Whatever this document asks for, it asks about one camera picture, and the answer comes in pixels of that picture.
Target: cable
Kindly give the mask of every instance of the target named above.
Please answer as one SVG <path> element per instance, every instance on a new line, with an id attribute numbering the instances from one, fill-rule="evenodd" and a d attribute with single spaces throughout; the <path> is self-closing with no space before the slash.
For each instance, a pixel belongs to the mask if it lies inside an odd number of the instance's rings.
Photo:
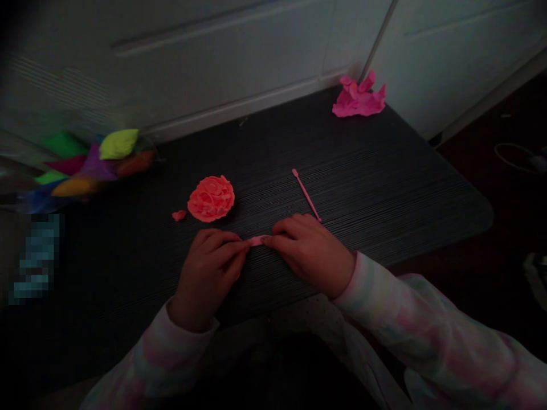
<path id="1" fill-rule="evenodd" d="M 502 143 L 499 143 L 497 144 L 495 147 L 494 147 L 494 153 L 497 155 L 497 157 L 502 160 L 503 162 L 505 162 L 507 165 L 509 165 L 510 167 L 513 167 L 513 168 L 516 168 L 516 169 L 520 169 L 521 171 L 526 171 L 527 173 L 531 173 L 531 174 L 534 174 L 534 175 L 539 175 L 539 176 L 543 176 L 543 174 L 539 173 L 539 172 L 536 172 L 536 171 L 532 171 L 532 170 L 529 170 L 527 168 L 524 168 L 524 167 L 521 167 L 521 166 L 518 166 L 518 165 L 515 165 L 514 163 L 508 161 L 507 159 L 505 159 L 504 157 L 501 156 L 501 154 L 498 152 L 498 148 L 501 147 L 501 146 L 512 146 L 512 147 L 515 147 L 515 148 L 518 148 L 520 149 L 521 151 L 524 151 L 526 152 L 528 155 L 529 155 L 529 158 L 532 158 L 532 157 L 535 157 L 536 155 L 530 151 L 528 148 L 525 148 L 519 144 L 514 144 L 514 143 L 510 143 L 510 142 L 502 142 Z"/>

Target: pink play dough sculpture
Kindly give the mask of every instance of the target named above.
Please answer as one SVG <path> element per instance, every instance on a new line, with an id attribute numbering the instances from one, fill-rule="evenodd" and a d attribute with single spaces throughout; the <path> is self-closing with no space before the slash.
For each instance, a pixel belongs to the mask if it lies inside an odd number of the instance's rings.
<path id="1" fill-rule="evenodd" d="M 376 81 L 376 74 L 370 71 L 368 77 L 361 84 L 349 76 L 340 79 L 344 89 L 338 96 L 336 104 L 332 106 L 332 112 L 337 117 L 350 117 L 362 115 L 368 117 L 377 114 L 386 106 L 386 84 L 382 86 L 379 92 L 369 93 L 371 87 Z"/>
<path id="2" fill-rule="evenodd" d="M 207 177 L 191 193 L 188 210 L 201 222 L 213 222 L 226 216 L 234 201 L 234 188 L 224 175 Z"/>

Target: sleeve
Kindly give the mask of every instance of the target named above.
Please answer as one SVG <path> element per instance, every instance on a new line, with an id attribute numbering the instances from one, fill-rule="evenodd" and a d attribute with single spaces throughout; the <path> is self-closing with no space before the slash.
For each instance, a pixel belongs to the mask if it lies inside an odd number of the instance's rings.
<path id="1" fill-rule="evenodd" d="M 164 305 L 134 348 L 91 389 L 80 409 L 140 408 L 145 399 L 191 390 L 196 366 L 218 326 L 215 319 L 205 333 L 191 333 L 171 321 Z"/>
<path id="2" fill-rule="evenodd" d="M 333 302 L 454 404 L 547 408 L 547 365 L 420 275 L 396 278 L 357 253 L 353 277 Z"/>

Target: play dough ball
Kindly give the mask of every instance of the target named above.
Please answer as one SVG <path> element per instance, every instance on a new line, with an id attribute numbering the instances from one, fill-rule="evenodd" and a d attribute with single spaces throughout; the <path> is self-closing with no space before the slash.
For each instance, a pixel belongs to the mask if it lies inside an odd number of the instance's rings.
<path id="1" fill-rule="evenodd" d="M 213 222 L 228 214 L 234 200 L 234 188 L 224 175 L 207 177 L 190 195 L 188 210 L 201 222 Z"/>

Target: play dough tool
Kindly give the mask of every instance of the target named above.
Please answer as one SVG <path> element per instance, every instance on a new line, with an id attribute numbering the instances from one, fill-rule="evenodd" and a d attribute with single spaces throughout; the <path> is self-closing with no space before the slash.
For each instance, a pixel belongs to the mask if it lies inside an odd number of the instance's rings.
<path id="1" fill-rule="evenodd" d="M 315 214 L 315 217 L 317 218 L 317 220 L 319 222 L 321 222 L 321 218 L 319 217 L 319 215 L 317 214 L 317 211 L 315 210 L 315 206 L 313 206 L 313 202 L 312 200 L 310 199 L 308 193 L 306 192 L 306 188 L 304 188 L 304 185 L 302 184 L 302 181 L 300 180 L 300 178 L 298 177 L 298 172 L 296 172 L 296 170 L 293 168 L 292 169 L 292 174 L 296 177 L 296 179 L 298 180 L 298 183 L 300 184 L 300 188 L 302 188 L 302 192 L 304 193 L 304 196 L 306 197 L 306 199 L 308 200 L 309 202 L 309 205 L 312 207 L 312 211 L 313 213 Z"/>

